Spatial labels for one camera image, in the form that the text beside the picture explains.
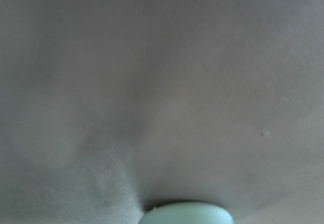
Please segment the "mint green cup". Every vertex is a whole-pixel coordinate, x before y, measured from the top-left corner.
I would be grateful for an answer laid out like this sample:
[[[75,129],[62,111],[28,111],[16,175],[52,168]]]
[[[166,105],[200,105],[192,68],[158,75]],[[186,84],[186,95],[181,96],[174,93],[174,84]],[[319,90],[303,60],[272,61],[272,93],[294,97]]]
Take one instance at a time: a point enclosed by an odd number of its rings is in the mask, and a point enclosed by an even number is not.
[[[188,201],[155,207],[143,215],[140,224],[234,224],[225,209],[208,203]]]

